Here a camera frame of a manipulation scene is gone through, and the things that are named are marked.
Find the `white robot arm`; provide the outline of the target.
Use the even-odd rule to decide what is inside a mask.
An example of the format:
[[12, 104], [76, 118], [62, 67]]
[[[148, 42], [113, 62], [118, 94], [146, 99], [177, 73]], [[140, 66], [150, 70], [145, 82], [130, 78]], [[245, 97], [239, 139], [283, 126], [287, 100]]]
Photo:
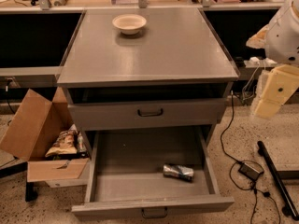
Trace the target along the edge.
[[262, 72], [253, 100], [253, 115], [269, 119], [299, 88], [299, 0], [286, 0], [246, 46], [264, 49], [265, 56], [278, 64], [270, 72]]

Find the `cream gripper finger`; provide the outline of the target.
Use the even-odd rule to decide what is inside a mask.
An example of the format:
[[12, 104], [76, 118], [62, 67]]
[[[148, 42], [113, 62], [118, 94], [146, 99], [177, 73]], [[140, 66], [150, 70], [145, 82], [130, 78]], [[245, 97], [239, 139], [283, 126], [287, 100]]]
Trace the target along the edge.
[[289, 64], [263, 70], [258, 78], [252, 114], [270, 119], [299, 89], [299, 67]]

